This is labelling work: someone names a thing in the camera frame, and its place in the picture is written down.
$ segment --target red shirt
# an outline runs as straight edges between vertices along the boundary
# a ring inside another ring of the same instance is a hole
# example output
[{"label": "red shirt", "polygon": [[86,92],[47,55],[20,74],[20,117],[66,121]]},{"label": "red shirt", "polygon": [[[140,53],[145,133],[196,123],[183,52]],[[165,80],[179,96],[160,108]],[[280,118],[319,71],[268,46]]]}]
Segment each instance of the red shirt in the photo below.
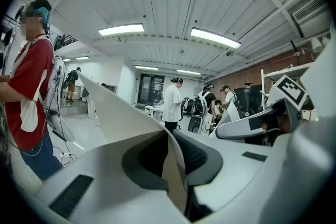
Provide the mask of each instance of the red shirt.
[{"label": "red shirt", "polygon": [[[27,44],[18,54],[15,61],[25,50]],[[52,56],[52,47],[49,41],[45,39],[36,41],[31,45],[27,55],[17,67],[14,76],[8,81],[10,87],[27,99],[21,102],[5,103],[9,130],[18,148],[22,151],[27,151],[37,146],[41,141],[42,131],[43,135],[47,131],[47,126],[44,128],[46,115],[36,97],[38,96],[38,91],[43,99],[46,97],[53,64]]]}]

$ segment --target ceiling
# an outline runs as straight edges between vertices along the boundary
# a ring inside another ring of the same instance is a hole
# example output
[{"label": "ceiling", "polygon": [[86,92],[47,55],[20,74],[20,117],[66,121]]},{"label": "ceiling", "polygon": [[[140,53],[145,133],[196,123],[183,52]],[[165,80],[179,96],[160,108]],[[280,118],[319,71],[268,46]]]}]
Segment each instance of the ceiling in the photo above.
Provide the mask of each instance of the ceiling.
[{"label": "ceiling", "polygon": [[[24,3],[33,0],[21,0]],[[238,63],[267,57],[299,40],[288,12],[302,0],[49,0],[52,24],[87,46],[80,54],[123,55],[135,65],[200,72],[208,79]],[[142,23],[141,35],[102,38],[98,30]],[[190,36],[193,27],[242,43],[238,49]],[[317,23],[319,33],[327,30]],[[228,50],[234,54],[226,56]],[[67,57],[77,55],[70,52]]]}]

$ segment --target air vent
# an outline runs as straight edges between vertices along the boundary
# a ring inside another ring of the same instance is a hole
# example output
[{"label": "air vent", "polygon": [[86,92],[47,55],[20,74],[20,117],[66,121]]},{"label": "air vent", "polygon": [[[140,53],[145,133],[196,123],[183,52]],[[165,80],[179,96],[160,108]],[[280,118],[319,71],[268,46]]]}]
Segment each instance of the air vent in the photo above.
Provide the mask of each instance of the air vent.
[{"label": "air vent", "polygon": [[293,13],[293,17],[298,24],[318,15],[322,9],[327,7],[326,0],[311,0],[299,10]]}]

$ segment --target blue jeans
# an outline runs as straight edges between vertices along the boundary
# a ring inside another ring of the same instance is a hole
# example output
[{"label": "blue jeans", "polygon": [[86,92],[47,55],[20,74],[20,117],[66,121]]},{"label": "blue jeans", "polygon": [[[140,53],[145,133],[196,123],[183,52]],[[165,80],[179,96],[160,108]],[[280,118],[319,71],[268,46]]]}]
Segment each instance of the blue jeans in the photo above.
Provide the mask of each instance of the blue jeans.
[{"label": "blue jeans", "polygon": [[25,163],[41,180],[47,180],[54,173],[62,169],[61,163],[54,156],[54,149],[48,130],[36,147],[28,151],[20,151],[20,153]]}]

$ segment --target door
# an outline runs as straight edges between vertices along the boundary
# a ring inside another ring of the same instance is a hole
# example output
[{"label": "door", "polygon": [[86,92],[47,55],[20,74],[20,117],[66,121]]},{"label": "door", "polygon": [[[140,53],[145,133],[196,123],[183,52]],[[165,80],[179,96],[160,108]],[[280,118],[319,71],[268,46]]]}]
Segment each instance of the door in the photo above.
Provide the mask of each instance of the door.
[{"label": "door", "polygon": [[162,99],[164,76],[141,74],[138,103],[154,103]]}]

